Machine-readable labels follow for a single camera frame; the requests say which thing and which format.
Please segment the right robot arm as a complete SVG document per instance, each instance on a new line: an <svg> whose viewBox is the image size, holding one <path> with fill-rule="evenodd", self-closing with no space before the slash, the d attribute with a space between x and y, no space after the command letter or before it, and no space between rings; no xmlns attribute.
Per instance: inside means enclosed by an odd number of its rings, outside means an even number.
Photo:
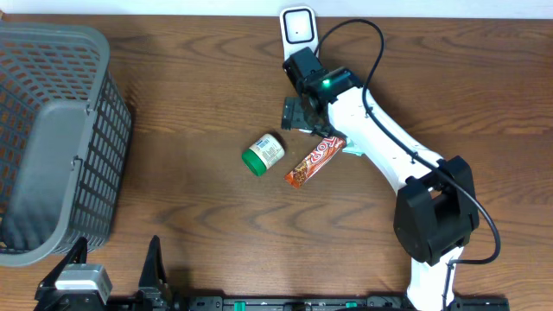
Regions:
<svg viewBox="0 0 553 311"><path fill-rule="evenodd" d="M454 272L480 224L471 168L459 156L448 161L427 149L364 91L349 69L328 71L311 48L283 63L297 95L284 101L282 127L329 138L346 137L378 168L397 196L393 228L410 255L407 297L418 310L441 310L453 299Z"/></svg>

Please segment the orange chocolate bar wrapper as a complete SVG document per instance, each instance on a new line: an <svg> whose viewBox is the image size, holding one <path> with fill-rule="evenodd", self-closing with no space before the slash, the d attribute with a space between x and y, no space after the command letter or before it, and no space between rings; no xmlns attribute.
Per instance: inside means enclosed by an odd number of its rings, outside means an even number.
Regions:
<svg viewBox="0 0 553 311"><path fill-rule="evenodd" d="M301 187L345 146L346 140L343 138L323 138L315 149L284 176L284 179L294 188Z"/></svg>

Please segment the green lid white jar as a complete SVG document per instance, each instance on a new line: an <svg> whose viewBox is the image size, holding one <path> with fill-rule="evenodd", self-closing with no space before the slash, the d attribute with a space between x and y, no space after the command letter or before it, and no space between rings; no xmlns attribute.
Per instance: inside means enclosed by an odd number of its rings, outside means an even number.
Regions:
<svg viewBox="0 0 553 311"><path fill-rule="evenodd" d="M265 134L242 154L242 160L255 176L261 176L280 161L284 154L284 148L278 140L271 134Z"/></svg>

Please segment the teal wet wipes pack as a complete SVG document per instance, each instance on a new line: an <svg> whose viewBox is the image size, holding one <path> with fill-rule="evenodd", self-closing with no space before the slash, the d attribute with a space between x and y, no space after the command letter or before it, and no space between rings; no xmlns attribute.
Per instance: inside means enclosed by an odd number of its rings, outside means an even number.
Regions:
<svg viewBox="0 0 553 311"><path fill-rule="evenodd" d="M350 139L346 140L346 146L342 149L342 151L344 153L348 153L356 156L362 156L364 154L363 150Z"/></svg>

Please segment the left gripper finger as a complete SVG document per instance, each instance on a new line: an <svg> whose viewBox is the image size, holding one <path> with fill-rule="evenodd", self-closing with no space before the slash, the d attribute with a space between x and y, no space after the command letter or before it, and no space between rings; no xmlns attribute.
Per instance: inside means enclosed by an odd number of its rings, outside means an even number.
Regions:
<svg viewBox="0 0 553 311"><path fill-rule="evenodd" d="M168 282L162 262L161 241L156 235L149 243L138 288L147 296L168 298Z"/></svg>
<svg viewBox="0 0 553 311"><path fill-rule="evenodd" d="M42 280L43 288L53 288L55 281L60 276L61 272L70 263L85 263L87 259L87 239L80 237L77 239L71 250L64 258L47 274Z"/></svg>

